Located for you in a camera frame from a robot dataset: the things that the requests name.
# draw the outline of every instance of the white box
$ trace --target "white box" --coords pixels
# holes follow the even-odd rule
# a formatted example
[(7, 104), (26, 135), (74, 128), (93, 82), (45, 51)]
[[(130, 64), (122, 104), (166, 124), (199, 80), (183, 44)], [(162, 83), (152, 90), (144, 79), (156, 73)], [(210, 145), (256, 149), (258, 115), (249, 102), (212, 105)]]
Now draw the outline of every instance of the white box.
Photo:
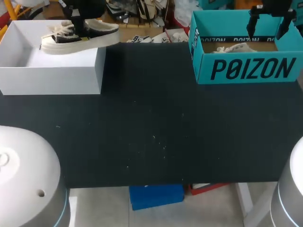
[(106, 48), (49, 55), (39, 50), (61, 20), (12, 21), (0, 43), (3, 95), (100, 94)]

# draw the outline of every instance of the table surface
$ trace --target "table surface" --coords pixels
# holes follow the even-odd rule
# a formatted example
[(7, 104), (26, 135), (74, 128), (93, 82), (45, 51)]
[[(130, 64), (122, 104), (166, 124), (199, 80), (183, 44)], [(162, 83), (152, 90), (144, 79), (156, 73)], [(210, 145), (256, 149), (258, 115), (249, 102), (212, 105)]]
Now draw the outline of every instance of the table surface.
[(114, 45), (101, 95), (0, 96), (0, 110), (53, 146), (71, 188), (277, 181), (303, 136), (297, 82), (198, 85), (186, 43)]

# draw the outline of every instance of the white dome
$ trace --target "white dome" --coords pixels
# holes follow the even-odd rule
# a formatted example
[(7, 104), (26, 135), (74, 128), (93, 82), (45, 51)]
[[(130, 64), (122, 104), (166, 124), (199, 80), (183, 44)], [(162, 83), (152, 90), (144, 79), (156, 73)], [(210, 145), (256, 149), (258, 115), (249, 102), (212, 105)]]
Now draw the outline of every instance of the white dome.
[(60, 179), (51, 145), (24, 129), (0, 126), (0, 226), (18, 227), (49, 203)]
[(290, 156), (290, 172), (301, 195), (303, 195), (303, 137), (295, 145)]

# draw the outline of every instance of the teal box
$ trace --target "teal box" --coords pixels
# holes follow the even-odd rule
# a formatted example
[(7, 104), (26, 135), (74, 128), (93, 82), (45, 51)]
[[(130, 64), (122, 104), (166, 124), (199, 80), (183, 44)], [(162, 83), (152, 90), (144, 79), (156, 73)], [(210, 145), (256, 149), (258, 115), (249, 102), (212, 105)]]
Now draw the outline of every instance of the teal box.
[(296, 26), (303, 25), (303, 11), (301, 13), (297, 12), (296, 17), (293, 19), (293, 23)]
[(303, 0), (293, 0), (290, 8), (295, 9), (295, 11), (297, 11), (297, 13), (302, 14), (303, 13)]
[(229, 4), (233, 2), (233, 0), (199, 0), (199, 6), (202, 9), (218, 9), (221, 6)]
[(275, 39), (280, 17), (260, 15), (253, 42), (274, 42), (274, 52), (204, 53), (206, 42), (248, 42), (248, 10), (203, 10), (192, 16), (189, 49), (198, 84), (290, 82), (303, 63), (303, 38), (293, 23)]

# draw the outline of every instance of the white shoe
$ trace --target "white shoe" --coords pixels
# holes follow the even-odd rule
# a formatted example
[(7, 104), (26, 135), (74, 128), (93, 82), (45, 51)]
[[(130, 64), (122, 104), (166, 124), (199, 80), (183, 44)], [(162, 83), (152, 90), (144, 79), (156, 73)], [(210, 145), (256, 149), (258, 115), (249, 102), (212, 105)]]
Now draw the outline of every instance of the white shoe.
[(85, 23), (88, 37), (78, 37), (71, 21), (50, 27), (53, 33), (42, 37), (41, 50), (48, 54), (69, 54), (120, 42), (119, 25), (96, 19), (85, 20)]
[(188, 42), (188, 36), (185, 32), (178, 33), (172, 35), (172, 42), (173, 43), (181, 43), (181, 42)]
[(247, 45), (247, 43), (241, 43), (228, 47), (226, 49), (224, 47), (218, 47), (217, 51), (214, 51), (212, 53), (232, 53), (232, 52), (257, 52), (257, 51), (251, 49)]
[(142, 37), (138, 35), (135, 35), (132, 40), (127, 40), (127, 43), (150, 43), (150, 42), (152, 42), (152, 38), (150, 38), (149, 36)]

